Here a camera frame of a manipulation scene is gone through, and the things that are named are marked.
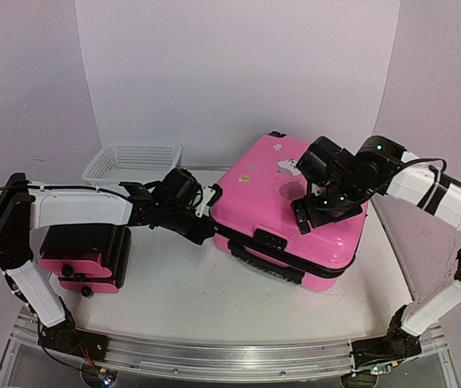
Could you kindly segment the pink hard-shell suitcase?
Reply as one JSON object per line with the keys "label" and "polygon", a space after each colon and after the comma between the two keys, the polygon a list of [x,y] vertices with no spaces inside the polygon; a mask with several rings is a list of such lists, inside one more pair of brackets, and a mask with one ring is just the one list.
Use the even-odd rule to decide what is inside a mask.
{"label": "pink hard-shell suitcase", "polygon": [[302,234],[291,204],[306,193],[296,163],[308,143],[262,136],[218,181],[209,214],[214,244],[241,262],[315,292],[330,289],[355,259],[366,214]]}

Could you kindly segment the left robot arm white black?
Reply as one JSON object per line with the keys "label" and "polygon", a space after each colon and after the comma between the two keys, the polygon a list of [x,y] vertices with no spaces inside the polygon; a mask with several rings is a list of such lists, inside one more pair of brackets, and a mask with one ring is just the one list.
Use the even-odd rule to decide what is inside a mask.
{"label": "left robot arm white black", "polygon": [[222,196],[189,171],[174,169],[149,183],[117,188],[53,185],[13,174],[0,188],[0,269],[15,295],[50,327],[61,352],[80,346],[73,319],[44,272],[73,285],[85,297],[118,290],[134,227],[163,228],[201,245],[214,236],[207,211]]}

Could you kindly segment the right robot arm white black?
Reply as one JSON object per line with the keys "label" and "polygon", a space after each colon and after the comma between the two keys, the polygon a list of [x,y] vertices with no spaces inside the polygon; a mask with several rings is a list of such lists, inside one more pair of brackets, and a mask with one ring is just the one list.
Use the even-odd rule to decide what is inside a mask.
{"label": "right robot arm white black", "polygon": [[[447,164],[419,158],[382,136],[368,137],[356,154],[327,137],[309,145],[295,167],[307,181],[306,194],[292,203],[301,233],[355,217],[375,195],[388,195],[418,207],[461,233],[461,182],[446,173]],[[461,302],[461,248],[457,269],[421,299],[405,306],[396,327],[379,340],[379,351],[396,358]]]}

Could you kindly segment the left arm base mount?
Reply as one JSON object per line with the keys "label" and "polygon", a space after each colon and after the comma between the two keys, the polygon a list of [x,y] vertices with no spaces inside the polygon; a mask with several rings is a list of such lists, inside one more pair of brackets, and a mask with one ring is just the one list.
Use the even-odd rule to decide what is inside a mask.
{"label": "left arm base mount", "polygon": [[46,350],[85,360],[104,360],[109,342],[106,335],[78,329],[71,318],[52,327],[46,327],[40,320],[38,324],[38,342]]}

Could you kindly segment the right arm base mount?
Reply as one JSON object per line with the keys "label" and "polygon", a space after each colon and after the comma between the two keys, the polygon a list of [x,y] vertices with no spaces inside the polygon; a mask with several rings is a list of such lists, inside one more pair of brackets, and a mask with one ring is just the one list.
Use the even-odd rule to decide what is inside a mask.
{"label": "right arm base mount", "polygon": [[383,369],[421,354],[419,337],[403,330],[401,318],[394,316],[385,335],[352,342],[355,371]]}

